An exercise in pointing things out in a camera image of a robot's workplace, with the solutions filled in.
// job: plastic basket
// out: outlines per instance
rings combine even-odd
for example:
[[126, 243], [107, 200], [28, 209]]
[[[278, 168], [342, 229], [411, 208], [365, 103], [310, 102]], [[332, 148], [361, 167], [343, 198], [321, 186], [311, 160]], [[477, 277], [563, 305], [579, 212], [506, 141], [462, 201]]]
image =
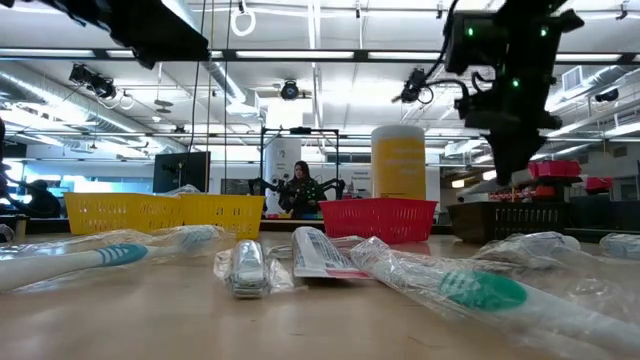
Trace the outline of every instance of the plastic basket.
[[484, 245], [515, 233], [562, 232], [565, 203], [474, 202], [448, 206], [453, 233], [464, 242]]
[[568, 176], [580, 175], [580, 165], [576, 161], [552, 160], [536, 164], [538, 167], [537, 176]]
[[435, 201], [357, 199], [320, 203], [330, 237], [377, 236], [387, 244], [425, 241], [431, 234]]
[[69, 192], [64, 199], [74, 235], [118, 229], [151, 232], [182, 225], [177, 197]]
[[264, 196], [182, 194], [185, 225], [216, 225], [236, 238], [257, 239]]

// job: red basket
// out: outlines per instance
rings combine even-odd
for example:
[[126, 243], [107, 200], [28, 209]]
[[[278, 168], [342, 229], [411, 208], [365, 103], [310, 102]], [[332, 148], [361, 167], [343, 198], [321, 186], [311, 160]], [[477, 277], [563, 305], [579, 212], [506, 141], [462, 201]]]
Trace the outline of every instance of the red basket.
[[576, 161], [552, 160], [536, 164], [537, 176], [576, 177], [580, 175], [580, 165]]
[[357, 199], [320, 203], [330, 237], [377, 236], [387, 244], [425, 241], [431, 234], [437, 201]]

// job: woman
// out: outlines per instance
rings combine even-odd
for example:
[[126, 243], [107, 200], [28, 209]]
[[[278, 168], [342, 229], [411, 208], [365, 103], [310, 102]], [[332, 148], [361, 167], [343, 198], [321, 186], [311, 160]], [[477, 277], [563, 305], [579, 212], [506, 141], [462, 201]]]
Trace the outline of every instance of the woman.
[[278, 204], [284, 211], [292, 211], [293, 219], [317, 214], [320, 210], [318, 201], [327, 200], [327, 197], [309, 175], [309, 165], [304, 161], [298, 161], [294, 174], [294, 178], [285, 185], [280, 194]]

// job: person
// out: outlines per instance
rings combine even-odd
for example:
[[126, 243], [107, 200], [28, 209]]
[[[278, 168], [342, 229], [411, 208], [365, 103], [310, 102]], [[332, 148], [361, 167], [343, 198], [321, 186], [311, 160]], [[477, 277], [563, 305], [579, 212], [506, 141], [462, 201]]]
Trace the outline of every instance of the person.
[[60, 202], [47, 191], [47, 182], [44, 180], [36, 180], [31, 183], [36, 189], [27, 188], [27, 193], [31, 195], [29, 208], [35, 212], [25, 214], [36, 218], [59, 218]]
[[294, 168], [294, 178], [284, 187], [278, 204], [286, 212], [292, 212], [292, 219], [315, 215], [320, 210], [318, 201], [327, 200], [318, 183], [309, 174], [309, 165], [298, 161]]

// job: desk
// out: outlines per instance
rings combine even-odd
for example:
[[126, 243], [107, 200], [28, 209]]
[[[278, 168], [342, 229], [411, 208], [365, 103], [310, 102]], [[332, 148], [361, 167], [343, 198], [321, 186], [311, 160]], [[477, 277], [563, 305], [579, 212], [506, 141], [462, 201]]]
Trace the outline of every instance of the desk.
[[[266, 246], [291, 234], [269, 233]], [[410, 245], [423, 251], [424, 244]], [[476, 248], [433, 236], [434, 255]], [[212, 260], [97, 269], [0, 295], [6, 360], [547, 360], [497, 331], [451, 324], [375, 281], [234, 300]]]

